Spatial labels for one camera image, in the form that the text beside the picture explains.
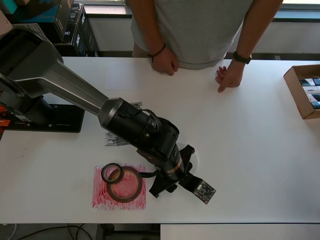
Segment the black box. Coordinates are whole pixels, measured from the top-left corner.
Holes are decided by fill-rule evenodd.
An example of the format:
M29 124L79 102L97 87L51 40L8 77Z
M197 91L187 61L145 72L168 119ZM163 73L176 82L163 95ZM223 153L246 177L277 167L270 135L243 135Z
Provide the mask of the black box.
M92 52L99 51L94 32L91 28L89 18L87 17L83 4L73 4L69 21L79 25L88 49Z
M74 0L31 0L7 18L12 24L38 24L52 43L61 43Z
M97 51L89 51L89 50L84 53L84 56L85 57L96 57L96 58L99 57Z
M69 22L62 43L54 44L63 57L83 57L88 48L77 23Z

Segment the window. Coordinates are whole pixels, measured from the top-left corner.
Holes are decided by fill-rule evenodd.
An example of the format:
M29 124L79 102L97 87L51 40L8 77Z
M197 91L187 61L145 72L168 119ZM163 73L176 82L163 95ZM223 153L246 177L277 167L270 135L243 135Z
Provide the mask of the window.
M320 0L283 0L284 4L320 4Z
M320 10L320 0L283 0L282 9Z
M74 2L88 5L126 5L126 0L74 0Z

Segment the red scribbled paper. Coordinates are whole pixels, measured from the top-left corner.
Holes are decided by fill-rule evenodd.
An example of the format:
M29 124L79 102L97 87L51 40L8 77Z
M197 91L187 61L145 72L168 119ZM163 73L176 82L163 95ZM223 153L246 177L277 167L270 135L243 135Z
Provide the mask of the red scribbled paper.
M121 166L130 166L135 168L138 172L145 172L146 168L142 164L132 165L132 164L120 164ZM146 181L142 179L142 189L139 196L127 203L117 202L113 200L107 192L107 184L101 178L101 170L103 165L96 165L94 169L94 179L93 179L93 193L92 193L92 207L97 210L136 210L146 208ZM114 193L121 197L130 196L138 186L137 178L129 172L124 172L123 179L114 184Z

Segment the wristwatch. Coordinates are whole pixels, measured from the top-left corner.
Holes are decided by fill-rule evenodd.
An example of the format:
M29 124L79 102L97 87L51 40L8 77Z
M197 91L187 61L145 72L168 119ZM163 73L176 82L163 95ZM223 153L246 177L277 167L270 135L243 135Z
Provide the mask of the wristwatch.
M240 62L240 63L249 64L252 58L251 58L251 55L250 55L250 57L246 58L246 57L239 55L237 53L237 51L234 51L233 59L236 60L237 62Z

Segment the forearm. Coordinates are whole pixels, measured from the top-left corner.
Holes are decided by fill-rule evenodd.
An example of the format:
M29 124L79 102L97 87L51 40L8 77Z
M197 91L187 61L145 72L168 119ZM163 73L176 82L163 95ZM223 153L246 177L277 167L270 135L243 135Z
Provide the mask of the forearm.
M242 26L236 51L249 57L273 20L283 0L253 0Z
M130 7L150 53L158 52L164 42L157 24L154 0L130 0Z

